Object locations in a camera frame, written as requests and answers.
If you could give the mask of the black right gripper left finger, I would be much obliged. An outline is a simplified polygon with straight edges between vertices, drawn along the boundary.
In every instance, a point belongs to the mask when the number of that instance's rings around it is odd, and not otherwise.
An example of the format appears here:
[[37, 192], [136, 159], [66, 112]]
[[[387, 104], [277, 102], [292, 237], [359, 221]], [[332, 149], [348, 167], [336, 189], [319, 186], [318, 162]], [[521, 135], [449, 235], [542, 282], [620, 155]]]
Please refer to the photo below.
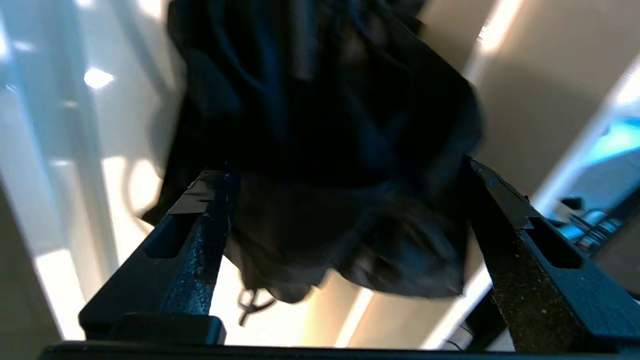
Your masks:
[[234, 174], [203, 170], [82, 308], [86, 338], [105, 340], [126, 315], [208, 315], [236, 196]]

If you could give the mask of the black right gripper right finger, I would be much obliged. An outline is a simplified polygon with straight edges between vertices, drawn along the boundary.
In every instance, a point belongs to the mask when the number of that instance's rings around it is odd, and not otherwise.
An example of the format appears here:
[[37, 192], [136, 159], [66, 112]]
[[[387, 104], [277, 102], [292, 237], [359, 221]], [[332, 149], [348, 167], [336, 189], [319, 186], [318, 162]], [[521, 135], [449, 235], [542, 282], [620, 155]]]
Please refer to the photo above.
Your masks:
[[639, 305], [512, 185], [466, 158], [470, 224], [519, 353], [637, 353]]

